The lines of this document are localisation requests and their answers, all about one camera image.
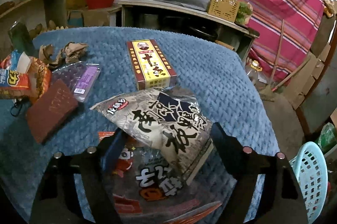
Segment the orange clear snack wrapper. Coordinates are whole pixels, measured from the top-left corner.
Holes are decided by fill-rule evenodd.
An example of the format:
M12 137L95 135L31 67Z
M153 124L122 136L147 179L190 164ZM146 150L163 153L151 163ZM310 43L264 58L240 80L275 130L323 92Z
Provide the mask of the orange clear snack wrapper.
M195 223L222 205L195 179L213 150L208 133L160 129L129 136L104 179L124 223Z

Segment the silver black snack bag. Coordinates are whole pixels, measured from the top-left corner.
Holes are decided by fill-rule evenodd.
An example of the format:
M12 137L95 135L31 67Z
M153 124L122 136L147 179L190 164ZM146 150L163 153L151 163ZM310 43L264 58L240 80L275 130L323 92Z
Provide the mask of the silver black snack bag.
M213 150L212 122L194 94L180 87L120 94L91 107L137 141L161 152L191 184Z

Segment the light blue trash basket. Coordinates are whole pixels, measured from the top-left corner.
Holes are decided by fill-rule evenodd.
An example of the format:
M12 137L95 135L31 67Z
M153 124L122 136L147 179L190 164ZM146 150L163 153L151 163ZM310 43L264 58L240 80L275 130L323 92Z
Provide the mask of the light blue trash basket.
M328 171L320 147L309 141L302 145L297 155L290 160L302 191L307 218L313 223L321 214L328 190Z

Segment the red blue snack bag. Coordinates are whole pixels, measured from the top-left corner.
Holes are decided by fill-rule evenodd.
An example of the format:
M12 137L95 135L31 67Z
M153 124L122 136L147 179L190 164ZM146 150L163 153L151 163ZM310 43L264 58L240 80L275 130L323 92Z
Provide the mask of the red blue snack bag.
M1 69L1 99L28 98L34 104L49 89L51 71L38 58L30 58L26 74Z

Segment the purple plastic package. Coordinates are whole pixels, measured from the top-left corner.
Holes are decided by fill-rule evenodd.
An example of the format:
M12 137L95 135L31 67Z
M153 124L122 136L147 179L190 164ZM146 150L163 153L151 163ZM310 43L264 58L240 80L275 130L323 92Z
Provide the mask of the purple plastic package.
M68 86L76 100L84 103L100 75L100 65L82 61L65 65L52 72L50 84L62 80Z

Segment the yellow oil bottle floor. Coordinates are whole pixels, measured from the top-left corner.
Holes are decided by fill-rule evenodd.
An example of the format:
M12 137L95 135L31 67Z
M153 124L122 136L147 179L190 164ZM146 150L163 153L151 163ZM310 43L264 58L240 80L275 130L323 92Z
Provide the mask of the yellow oil bottle floor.
M246 64L245 71L247 76L249 77L249 80L252 82L253 85L255 85L258 81L258 76L262 72L262 68L259 65L259 62L254 60Z

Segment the small red snack packet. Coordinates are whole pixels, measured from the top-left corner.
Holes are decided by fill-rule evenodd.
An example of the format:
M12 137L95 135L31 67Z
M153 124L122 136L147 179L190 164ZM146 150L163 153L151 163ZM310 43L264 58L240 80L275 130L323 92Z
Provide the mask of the small red snack packet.
M1 69L16 71L20 56L21 56L21 53L19 53L18 50L12 51L1 62Z

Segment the blue knitted table cloth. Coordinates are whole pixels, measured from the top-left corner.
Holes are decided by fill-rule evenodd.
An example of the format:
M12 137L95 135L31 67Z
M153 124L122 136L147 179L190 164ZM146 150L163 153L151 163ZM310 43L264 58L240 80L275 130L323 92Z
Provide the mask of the blue knitted table cloth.
M88 100L78 107L44 145L36 143L25 113L10 113L13 102L1 101L1 186L25 221L39 182L55 152L66 155L97 145L98 132L114 131L115 125L91 107L112 96L136 90L126 43L153 39L178 75L178 85L191 90L202 114L221 124L229 135L257 153L273 156L279 150L271 121L261 98L233 51L183 34L137 28L73 28L37 36L35 47L61 49L70 41L88 45L87 61L102 70Z

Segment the crumpled brown paper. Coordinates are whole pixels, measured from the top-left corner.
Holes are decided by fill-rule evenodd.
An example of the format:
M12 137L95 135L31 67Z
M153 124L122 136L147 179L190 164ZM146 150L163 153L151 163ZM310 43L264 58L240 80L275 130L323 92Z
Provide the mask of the crumpled brown paper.
M50 69L56 69L64 64L72 64L80 61L88 48L86 43L69 42L60 51L56 57L52 59L54 46L52 44L42 45L39 48L38 58Z

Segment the yellow red spice box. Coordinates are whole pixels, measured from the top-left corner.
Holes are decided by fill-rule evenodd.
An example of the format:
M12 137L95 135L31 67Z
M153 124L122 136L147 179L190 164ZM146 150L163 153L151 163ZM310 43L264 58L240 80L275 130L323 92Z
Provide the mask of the yellow red spice box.
M167 88L177 83L177 73L154 39L126 42L138 90Z

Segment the green glass bottle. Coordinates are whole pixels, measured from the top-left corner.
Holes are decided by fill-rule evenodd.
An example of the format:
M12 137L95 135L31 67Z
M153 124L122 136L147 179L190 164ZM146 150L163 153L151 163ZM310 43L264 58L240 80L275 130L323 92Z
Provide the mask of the green glass bottle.
M28 56L35 54L35 47L25 24L20 20L13 23L8 31L14 50L19 53L26 53Z

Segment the green vegetable bunch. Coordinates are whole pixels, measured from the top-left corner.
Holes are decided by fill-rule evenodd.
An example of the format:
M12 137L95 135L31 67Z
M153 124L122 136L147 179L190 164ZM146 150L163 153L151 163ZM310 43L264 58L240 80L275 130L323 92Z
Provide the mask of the green vegetable bunch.
M239 9L235 18L235 23L245 26L253 14L253 6L249 2L239 2Z

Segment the yellow chopstick holder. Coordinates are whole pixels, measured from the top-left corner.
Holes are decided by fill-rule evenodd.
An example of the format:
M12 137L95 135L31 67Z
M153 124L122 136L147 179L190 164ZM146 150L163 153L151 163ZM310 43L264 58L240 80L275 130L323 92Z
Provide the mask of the yellow chopstick holder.
M210 0L207 13L211 16L235 22L239 10L237 0Z

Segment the wooden side table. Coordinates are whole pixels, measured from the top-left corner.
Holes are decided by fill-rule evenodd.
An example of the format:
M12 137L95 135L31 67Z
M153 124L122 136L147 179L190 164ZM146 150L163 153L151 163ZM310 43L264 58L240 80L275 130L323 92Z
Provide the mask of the wooden side table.
M217 18L206 12L154 0L118 1L124 27L186 34L226 46L241 60L249 55L260 34L252 28Z

